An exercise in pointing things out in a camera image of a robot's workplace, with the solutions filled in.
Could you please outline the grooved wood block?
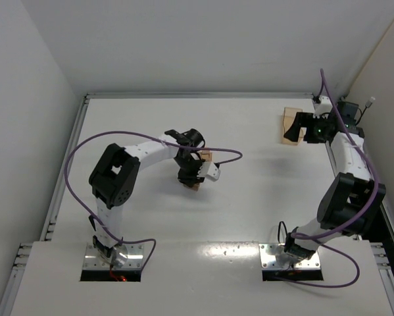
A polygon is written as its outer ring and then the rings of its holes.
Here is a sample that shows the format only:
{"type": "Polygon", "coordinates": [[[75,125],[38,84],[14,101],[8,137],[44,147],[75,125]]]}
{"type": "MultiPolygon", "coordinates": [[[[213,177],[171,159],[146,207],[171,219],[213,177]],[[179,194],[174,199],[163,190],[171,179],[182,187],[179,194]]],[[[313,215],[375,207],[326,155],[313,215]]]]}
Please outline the grooved wood block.
{"type": "Polygon", "coordinates": [[[189,190],[193,190],[193,191],[197,192],[199,190],[199,188],[200,188],[200,183],[194,184],[192,186],[184,184],[184,187],[189,189],[189,190]]]}

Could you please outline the small wood cube block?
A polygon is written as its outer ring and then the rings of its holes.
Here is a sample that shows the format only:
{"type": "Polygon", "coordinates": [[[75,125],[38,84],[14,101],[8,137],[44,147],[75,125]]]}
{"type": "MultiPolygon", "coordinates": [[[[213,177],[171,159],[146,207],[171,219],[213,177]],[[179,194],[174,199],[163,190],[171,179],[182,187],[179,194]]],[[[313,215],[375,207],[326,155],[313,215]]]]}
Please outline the small wood cube block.
{"type": "Polygon", "coordinates": [[[211,151],[200,151],[199,152],[202,159],[205,161],[212,161],[212,152],[211,151]]]}

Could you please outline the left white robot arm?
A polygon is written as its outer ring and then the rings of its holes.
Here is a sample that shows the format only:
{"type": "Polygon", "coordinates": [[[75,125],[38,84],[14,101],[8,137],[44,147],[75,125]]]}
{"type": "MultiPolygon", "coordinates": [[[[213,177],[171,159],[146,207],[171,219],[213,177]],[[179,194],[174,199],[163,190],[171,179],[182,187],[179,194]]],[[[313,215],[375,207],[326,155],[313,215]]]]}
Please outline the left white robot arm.
{"type": "Polygon", "coordinates": [[[204,182],[199,172],[206,160],[196,149],[204,145],[203,136],[192,128],[183,133],[168,130],[156,140],[141,144],[111,144],[106,148],[89,177],[97,218],[102,222],[95,227],[93,245],[105,259],[112,260],[120,245],[112,236],[120,234],[123,205],[132,195],[139,171],[173,159],[179,166],[178,181],[197,189],[204,182]]]}

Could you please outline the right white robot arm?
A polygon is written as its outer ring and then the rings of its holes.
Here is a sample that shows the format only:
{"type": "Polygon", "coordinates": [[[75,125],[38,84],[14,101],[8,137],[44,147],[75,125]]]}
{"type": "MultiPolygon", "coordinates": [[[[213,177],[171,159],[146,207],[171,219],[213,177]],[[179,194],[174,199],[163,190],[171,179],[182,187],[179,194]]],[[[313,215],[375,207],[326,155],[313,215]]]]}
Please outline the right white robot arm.
{"type": "Polygon", "coordinates": [[[287,233],[284,253],[310,259],[320,244],[341,236],[365,237],[372,228],[385,197],[386,187],[374,181],[364,160],[364,132],[357,124],[356,103],[340,101],[337,108],[320,105],[314,113],[296,112],[284,138],[295,142],[304,128],[304,141],[328,144],[336,176],[322,198],[316,218],[287,233]]]}

